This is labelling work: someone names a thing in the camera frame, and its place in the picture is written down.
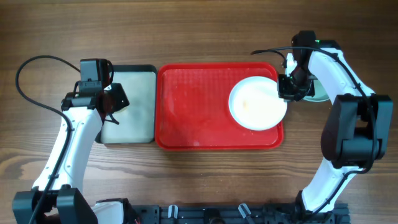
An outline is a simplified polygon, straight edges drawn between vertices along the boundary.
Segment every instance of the white bowl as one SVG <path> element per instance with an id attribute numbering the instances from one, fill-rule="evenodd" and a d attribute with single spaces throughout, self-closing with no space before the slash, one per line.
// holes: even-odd
<path id="1" fill-rule="evenodd" d="M 303 100 L 307 100 L 309 102 L 324 102 L 329 100 L 329 96 L 326 93 L 325 89 L 323 88 L 321 82 L 319 80 L 313 81 L 313 87 L 315 90 L 315 96 L 305 96 Z"/>
<path id="2" fill-rule="evenodd" d="M 287 103 L 278 97 L 276 82 L 266 77 L 241 80 L 229 94 L 228 105 L 235 121 L 254 131 L 274 127 L 287 109 Z"/>

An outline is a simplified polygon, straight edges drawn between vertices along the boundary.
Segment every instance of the white plate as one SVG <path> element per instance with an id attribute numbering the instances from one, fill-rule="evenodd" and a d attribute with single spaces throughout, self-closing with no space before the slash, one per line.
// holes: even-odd
<path id="1" fill-rule="evenodd" d="M 254 131 L 274 127 L 287 109 L 287 103 L 278 97 L 276 82 L 266 77 L 241 80 L 229 94 L 228 105 L 235 121 Z"/>

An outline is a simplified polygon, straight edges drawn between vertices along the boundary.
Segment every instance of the wooden table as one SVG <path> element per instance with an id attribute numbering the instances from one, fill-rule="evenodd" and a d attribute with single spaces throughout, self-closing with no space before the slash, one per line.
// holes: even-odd
<path id="1" fill-rule="evenodd" d="M 15 223 L 17 191 L 29 190 L 48 159 L 58 115 L 17 93 L 15 73 L 36 55 L 56 55 L 78 66 L 82 58 L 114 64 L 270 62 L 249 52 L 290 44 L 300 30 L 335 39 L 358 76 L 398 100 L 398 2 L 390 1 L 70 1 L 0 0 L 0 223 Z M 79 74 L 53 60 L 26 66 L 22 89 L 59 108 Z M 321 159 L 320 136 L 331 104 L 291 103 L 285 140 L 269 151 L 165 152 L 152 144 L 94 144 L 83 194 L 96 200 L 127 197 L 136 205 L 292 202 Z M 339 197 L 353 223 L 398 220 L 398 120 L 383 160 L 355 177 Z"/>

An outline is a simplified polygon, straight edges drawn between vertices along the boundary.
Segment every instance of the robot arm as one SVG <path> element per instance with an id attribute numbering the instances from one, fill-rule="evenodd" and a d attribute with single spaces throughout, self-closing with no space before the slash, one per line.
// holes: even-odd
<path id="1" fill-rule="evenodd" d="M 335 54 L 359 83 L 369 97 L 376 116 L 376 152 L 373 157 L 381 159 L 386 150 L 388 130 L 392 117 L 392 101 L 388 96 L 375 95 L 346 63 L 340 46 L 332 40 L 316 40 L 310 31 L 301 31 L 293 38 L 293 47 L 319 47 Z M 303 214 L 317 211 L 327 199 L 330 203 L 319 211 L 332 211 L 340 193 L 355 176 L 350 171 L 361 171 L 372 156 L 372 126 L 357 128 L 356 121 L 370 121 L 368 107 L 363 95 L 355 87 L 346 70 L 324 53 L 295 49 L 287 56 L 286 76 L 279 77 L 279 95 L 286 100 L 301 100 L 305 95 L 314 94 L 313 79 L 317 78 L 333 104 L 330 117 L 324 128 L 321 147 L 324 158 L 311 183 L 299 192 L 297 202 Z M 341 186 L 342 179 L 347 178 Z"/>
<path id="2" fill-rule="evenodd" d="M 69 185 L 71 188 L 78 188 L 80 192 L 83 192 L 83 178 L 88 156 L 103 122 L 97 109 L 89 110 L 87 107 L 77 107 L 70 108 L 63 113 L 72 122 L 73 131 L 67 152 L 58 170 L 58 178 L 54 180 L 50 190 L 60 190 L 63 185 Z M 66 121 L 62 118 L 60 132 L 49 160 L 39 178 L 34 182 L 33 188 L 38 187 L 39 190 L 44 190 L 49 182 L 49 175 L 55 168 L 67 135 L 66 129 Z"/>

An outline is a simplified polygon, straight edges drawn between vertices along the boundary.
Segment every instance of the red tray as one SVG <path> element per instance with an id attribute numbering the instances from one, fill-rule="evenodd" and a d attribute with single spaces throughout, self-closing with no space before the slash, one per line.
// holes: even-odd
<path id="1" fill-rule="evenodd" d="M 244 78 L 277 80 L 268 63 L 164 65 L 157 76 L 155 140 L 164 149 L 272 149 L 284 138 L 282 122 L 251 131 L 231 116 L 228 98 Z"/>

